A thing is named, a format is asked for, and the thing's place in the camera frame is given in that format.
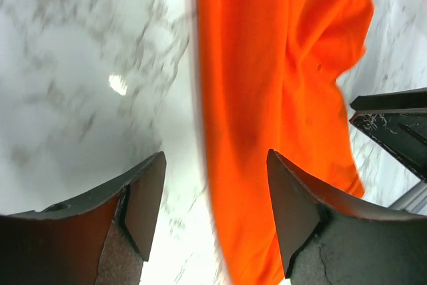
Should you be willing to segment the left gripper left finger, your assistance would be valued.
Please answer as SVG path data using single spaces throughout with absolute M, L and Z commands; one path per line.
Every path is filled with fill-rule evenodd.
M 41 212 L 1 217 L 2 284 L 139 284 L 166 170 L 157 152 Z

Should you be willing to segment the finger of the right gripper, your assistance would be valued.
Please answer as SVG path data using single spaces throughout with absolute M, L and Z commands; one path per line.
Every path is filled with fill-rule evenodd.
M 350 123 L 426 182 L 426 88 L 360 95 Z

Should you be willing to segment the orange t shirt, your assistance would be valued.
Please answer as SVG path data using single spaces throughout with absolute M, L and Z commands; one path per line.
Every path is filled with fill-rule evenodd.
M 207 178 L 233 284 L 284 279 L 266 158 L 364 195 L 336 81 L 362 58 L 372 0 L 197 0 Z

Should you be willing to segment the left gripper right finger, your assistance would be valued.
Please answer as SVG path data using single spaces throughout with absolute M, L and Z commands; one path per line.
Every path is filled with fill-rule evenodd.
M 377 206 L 268 152 L 268 184 L 292 284 L 425 284 L 426 217 Z

